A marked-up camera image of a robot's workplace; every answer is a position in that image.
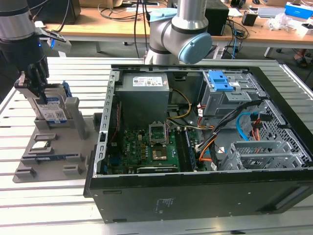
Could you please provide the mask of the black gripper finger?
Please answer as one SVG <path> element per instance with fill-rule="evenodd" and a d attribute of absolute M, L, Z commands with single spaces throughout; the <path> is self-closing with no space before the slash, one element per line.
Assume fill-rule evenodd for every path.
<path fill-rule="evenodd" d="M 40 74 L 35 64 L 30 64 L 26 70 L 27 88 L 36 96 L 40 96 Z"/>
<path fill-rule="evenodd" d="M 47 85 L 47 78 L 49 77 L 48 63 L 46 58 L 42 58 L 36 63 L 36 69 L 38 70 L 39 92 L 42 100 L 42 104 L 47 104 L 47 97 L 45 95 L 45 88 Z"/>

